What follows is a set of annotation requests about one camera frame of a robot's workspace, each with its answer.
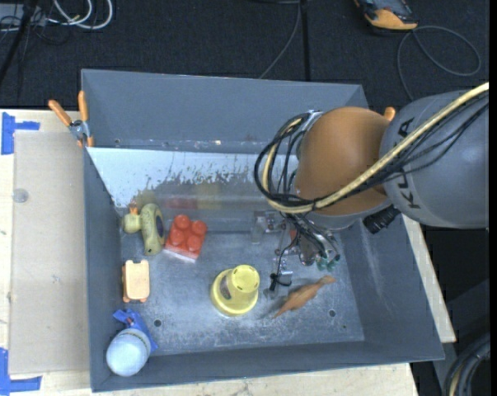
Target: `gray bin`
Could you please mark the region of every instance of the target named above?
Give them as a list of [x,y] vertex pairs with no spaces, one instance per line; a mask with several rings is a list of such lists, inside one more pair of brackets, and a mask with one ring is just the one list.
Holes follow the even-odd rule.
[[[293,286],[270,297],[279,233],[252,242],[255,213],[270,209],[253,184],[253,169],[239,168],[228,181],[224,175],[172,180],[184,169],[201,172],[199,160],[234,155],[237,166],[252,167],[290,117],[368,107],[361,86],[88,69],[82,89],[96,140],[84,151],[93,391],[443,359],[400,217],[374,235],[360,222],[337,232],[343,252],[331,273],[337,282],[273,320],[287,292],[326,273],[290,257]],[[189,161],[166,165],[181,153]],[[120,219],[129,196],[145,190],[157,199],[167,229],[183,212],[206,221],[209,231],[195,263],[165,252],[147,257],[150,297],[125,304],[123,262],[146,257],[140,235],[123,233]],[[174,205],[177,198],[183,203]],[[260,273],[259,300],[246,315],[227,318],[211,304],[209,287],[220,271],[238,264]],[[105,362],[111,339],[123,328],[112,314],[127,308],[142,315],[159,346],[129,378],[112,374]]]

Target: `wooden table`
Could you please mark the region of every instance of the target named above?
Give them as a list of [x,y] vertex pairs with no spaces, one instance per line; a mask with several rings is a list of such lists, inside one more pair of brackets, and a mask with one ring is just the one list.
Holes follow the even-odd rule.
[[[33,132],[34,139],[41,131],[63,131],[63,124],[51,111],[28,111],[0,109],[0,347],[8,348],[9,343],[9,290],[11,286],[12,266],[12,188],[14,181],[14,154],[1,155],[2,113],[6,111],[15,116],[17,122],[34,120],[40,122],[40,131]],[[73,119],[78,119],[77,112],[69,112]],[[413,245],[418,268],[423,277],[424,288],[428,295],[430,308],[437,324],[438,334],[442,342],[454,342],[455,333],[445,308],[443,297],[434,274],[432,263],[425,246],[419,225],[413,220],[404,218],[408,234]],[[29,378],[41,375],[13,375],[13,379]],[[48,371],[44,372],[39,392],[26,394],[91,394],[89,373],[87,370]],[[140,389],[109,392],[114,395],[271,395],[301,394],[316,395],[417,395],[415,382],[408,364],[381,365],[374,367],[358,367],[353,369],[316,371],[294,375],[279,375],[257,379],[235,379],[200,384],[185,384],[156,389]]]

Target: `red lego brick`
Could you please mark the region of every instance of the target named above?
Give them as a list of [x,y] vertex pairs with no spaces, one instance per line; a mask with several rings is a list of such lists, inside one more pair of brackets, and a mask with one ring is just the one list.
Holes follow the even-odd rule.
[[200,255],[207,232],[204,221],[192,221],[187,215],[179,214],[173,219],[164,249],[194,261]]

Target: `yellow cup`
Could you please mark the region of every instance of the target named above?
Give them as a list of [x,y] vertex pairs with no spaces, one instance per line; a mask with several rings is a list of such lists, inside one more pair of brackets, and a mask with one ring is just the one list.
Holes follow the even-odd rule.
[[257,270],[241,264],[215,277],[209,296],[220,312],[235,317],[246,314],[256,306],[259,284]]

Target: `orange wooden block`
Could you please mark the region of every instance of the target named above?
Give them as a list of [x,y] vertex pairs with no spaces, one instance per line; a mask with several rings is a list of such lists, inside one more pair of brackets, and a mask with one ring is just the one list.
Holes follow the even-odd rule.
[[122,282],[124,284],[122,299],[126,304],[132,300],[145,302],[149,296],[149,262],[126,261],[122,266]]

